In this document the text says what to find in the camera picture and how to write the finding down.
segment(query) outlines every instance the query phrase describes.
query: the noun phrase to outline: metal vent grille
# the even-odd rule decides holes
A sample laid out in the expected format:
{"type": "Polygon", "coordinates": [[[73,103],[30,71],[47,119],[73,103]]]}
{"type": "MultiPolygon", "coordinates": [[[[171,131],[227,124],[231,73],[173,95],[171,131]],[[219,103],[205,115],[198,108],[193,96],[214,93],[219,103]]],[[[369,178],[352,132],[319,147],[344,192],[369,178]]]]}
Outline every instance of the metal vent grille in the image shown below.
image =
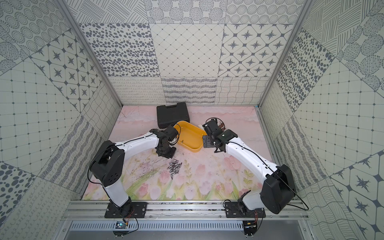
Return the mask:
{"type": "MultiPolygon", "coordinates": [[[[98,231],[111,231],[115,229],[117,221],[73,221],[71,230],[74,231],[86,231],[95,230],[98,231]]],[[[128,228],[119,229],[119,231],[130,231],[137,229],[137,223],[129,223],[128,228]]],[[[242,230],[243,222],[237,220],[225,220],[225,221],[169,221],[169,220],[146,220],[139,221],[139,230],[146,231],[178,231],[178,230],[242,230]]]]}

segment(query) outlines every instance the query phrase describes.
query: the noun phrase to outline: patterned wall tile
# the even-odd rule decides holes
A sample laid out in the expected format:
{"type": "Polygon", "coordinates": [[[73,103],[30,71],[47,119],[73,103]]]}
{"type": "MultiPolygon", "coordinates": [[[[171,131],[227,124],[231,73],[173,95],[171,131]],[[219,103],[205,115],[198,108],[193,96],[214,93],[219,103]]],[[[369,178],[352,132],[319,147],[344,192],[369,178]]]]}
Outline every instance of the patterned wall tile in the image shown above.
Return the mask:
{"type": "Polygon", "coordinates": [[[24,193],[28,191],[35,175],[0,162],[1,192],[0,229],[9,214],[19,204],[24,193]]]}
{"type": "Polygon", "coordinates": [[[368,16],[375,2],[316,0],[303,28],[333,55],[337,55],[368,16]]]}
{"type": "Polygon", "coordinates": [[[257,105],[269,78],[218,78],[215,104],[257,105]]]}
{"type": "Polygon", "coordinates": [[[302,29],[276,79],[292,111],[300,106],[334,56],[302,29]]]}
{"type": "Polygon", "coordinates": [[[64,214],[70,200],[80,195],[39,177],[0,227],[1,239],[49,240],[64,214]]]}
{"type": "Polygon", "coordinates": [[[218,75],[270,77],[292,27],[290,24],[225,24],[218,75]]]}
{"type": "Polygon", "coordinates": [[[102,143],[96,130],[79,116],[38,176],[81,194],[88,184],[88,166],[102,143]]]}
{"type": "Polygon", "coordinates": [[[296,188],[304,189],[328,177],[294,115],[274,140],[277,157],[291,170],[296,188]]]}
{"type": "Polygon", "coordinates": [[[293,114],[276,81],[273,81],[261,111],[268,132],[275,139],[293,114]]]}
{"type": "Polygon", "coordinates": [[[326,178],[298,193],[309,206],[307,213],[317,239],[365,239],[338,192],[326,178]]]}
{"type": "Polygon", "coordinates": [[[161,78],[114,77],[109,80],[123,104],[166,103],[161,78]]]}
{"type": "Polygon", "coordinates": [[[167,104],[214,104],[217,78],[161,78],[167,104]]]}
{"type": "Polygon", "coordinates": [[[337,59],[295,112],[332,174],[384,149],[384,99],[337,59]]]}
{"type": "Polygon", "coordinates": [[[120,110],[121,106],[112,97],[104,83],[101,82],[81,114],[106,141],[120,114],[120,110]]]}
{"type": "Polygon", "coordinates": [[[384,151],[331,175],[338,194],[356,220],[364,239],[382,239],[384,151]]]}
{"type": "Polygon", "coordinates": [[[79,112],[100,84],[100,76],[71,30],[30,58],[79,112]]]}
{"type": "Polygon", "coordinates": [[[37,174],[79,116],[27,58],[0,76],[0,161],[37,174]]]}
{"type": "Polygon", "coordinates": [[[150,23],[224,23],[227,0],[144,0],[150,23]]]}
{"type": "Polygon", "coordinates": [[[222,25],[150,26],[161,77],[217,77],[222,25]]]}
{"type": "Polygon", "coordinates": [[[377,3],[353,35],[348,39],[339,60],[359,76],[373,90],[384,97],[384,8],[377,3]]]}
{"type": "Polygon", "coordinates": [[[0,26],[27,55],[69,29],[53,0],[4,0],[1,8],[0,26]]]}
{"type": "Polygon", "coordinates": [[[304,0],[229,0],[226,23],[293,24],[304,0]]]}
{"type": "Polygon", "coordinates": [[[85,23],[80,27],[108,76],[159,76],[148,24],[85,23]]]}
{"type": "Polygon", "coordinates": [[[0,75],[27,57],[16,41],[0,26],[0,75]]]}
{"type": "Polygon", "coordinates": [[[143,0],[66,0],[78,23],[147,23],[143,0]]]}

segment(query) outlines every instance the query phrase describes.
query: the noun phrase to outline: black plastic case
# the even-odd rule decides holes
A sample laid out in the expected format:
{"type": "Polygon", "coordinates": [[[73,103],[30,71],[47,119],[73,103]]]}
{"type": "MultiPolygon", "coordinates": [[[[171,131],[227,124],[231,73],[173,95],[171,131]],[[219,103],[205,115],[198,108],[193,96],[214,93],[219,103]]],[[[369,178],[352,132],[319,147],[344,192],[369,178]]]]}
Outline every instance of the black plastic case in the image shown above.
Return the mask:
{"type": "Polygon", "coordinates": [[[178,121],[189,122],[189,114],[186,103],[177,103],[176,105],[161,105],[156,107],[157,125],[159,128],[174,126],[178,121]]]}

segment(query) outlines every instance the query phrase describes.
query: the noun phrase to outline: dotted pattern tile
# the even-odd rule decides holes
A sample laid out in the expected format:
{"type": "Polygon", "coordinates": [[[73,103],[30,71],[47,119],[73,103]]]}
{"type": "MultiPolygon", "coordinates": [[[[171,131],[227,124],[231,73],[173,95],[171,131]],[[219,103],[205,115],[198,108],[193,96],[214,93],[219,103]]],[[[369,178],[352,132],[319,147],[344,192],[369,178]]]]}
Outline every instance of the dotted pattern tile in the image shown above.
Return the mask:
{"type": "Polygon", "coordinates": [[[161,77],[217,77],[222,25],[150,26],[161,77]]]}
{"type": "Polygon", "coordinates": [[[276,79],[292,111],[300,106],[334,56],[303,28],[276,79]]]}
{"type": "Polygon", "coordinates": [[[335,60],[295,112],[328,173],[384,149],[384,99],[335,60]]]}
{"type": "Polygon", "coordinates": [[[80,27],[108,76],[159,76],[148,24],[84,23],[80,27]]]}
{"type": "Polygon", "coordinates": [[[0,85],[0,161],[38,174],[80,113],[29,58],[0,85]]]}

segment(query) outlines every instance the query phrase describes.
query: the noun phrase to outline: black cable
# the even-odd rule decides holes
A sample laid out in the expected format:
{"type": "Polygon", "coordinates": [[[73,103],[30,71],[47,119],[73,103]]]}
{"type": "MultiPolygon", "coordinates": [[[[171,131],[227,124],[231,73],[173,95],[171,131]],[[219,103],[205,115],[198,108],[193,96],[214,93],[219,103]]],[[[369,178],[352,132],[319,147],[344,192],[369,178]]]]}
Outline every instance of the black cable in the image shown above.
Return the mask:
{"type": "MultiPolygon", "coordinates": [[[[124,145],[124,144],[126,144],[126,143],[128,143],[128,142],[131,142],[131,141],[133,141],[133,140],[138,140],[138,139],[142,139],[142,138],[146,138],[146,137],[149,137],[149,136],[151,136],[151,135],[153,135],[154,133],[152,133],[152,134],[150,134],[150,135],[148,135],[148,136],[144,136],[144,137],[140,137],[140,138],[135,138],[135,139],[131,139],[131,140],[129,140],[129,141],[126,141],[125,143],[123,143],[123,144],[119,144],[119,145],[113,145],[113,146],[111,146],[111,147],[108,147],[107,149],[105,149],[105,151],[107,151],[108,149],[111,149],[111,148],[113,148],[113,147],[118,147],[118,146],[121,146],[121,145],[124,145]]],[[[91,179],[89,178],[89,171],[91,170],[91,167],[93,166],[93,164],[95,164],[96,163],[96,158],[98,157],[98,156],[100,156],[100,154],[102,154],[102,153],[105,153],[105,151],[104,152],[101,152],[101,153],[99,153],[98,155],[96,155],[94,158],[93,158],[93,160],[92,160],[92,162],[91,162],[91,164],[89,165],[89,168],[88,168],[88,172],[87,172],[87,178],[88,178],[88,181],[89,182],[91,182],[91,183],[94,183],[94,184],[100,184],[100,185],[102,185],[101,183],[99,183],[99,182],[92,182],[91,181],[91,179]]]]}
{"type": "Polygon", "coordinates": [[[224,127],[224,130],[225,130],[225,123],[223,122],[223,120],[221,120],[220,118],[216,118],[216,119],[220,120],[220,121],[223,123],[223,125],[224,125],[223,127],[224,127]]]}
{"type": "MultiPolygon", "coordinates": [[[[248,150],[248,151],[250,151],[250,152],[252,152],[253,154],[255,154],[263,163],[264,163],[264,165],[267,167],[267,168],[269,168],[269,170],[271,170],[272,172],[274,172],[263,160],[262,160],[262,158],[257,154],[257,153],[255,153],[254,151],[252,151],[252,150],[249,150],[248,148],[246,148],[246,147],[244,147],[244,146],[241,146],[240,144],[238,144],[238,143],[236,143],[236,142],[228,142],[228,143],[234,143],[234,144],[236,144],[236,145],[239,145],[241,148],[244,148],[245,150],[248,150]]],[[[295,206],[295,207],[298,207],[298,208],[300,208],[300,209],[303,209],[303,210],[306,210],[306,211],[308,211],[310,208],[308,207],[308,205],[304,202],[304,200],[303,199],[301,199],[300,198],[300,196],[299,195],[297,195],[297,193],[283,180],[283,179],[281,179],[280,178],[280,176],[279,175],[277,175],[277,174],[275,174],[300,200],[301,200],[301,202],[308,208],[308,209],[304,209],[304,208],[301,208],[301,207],[298,207],[298,206],[295,206]]]]}

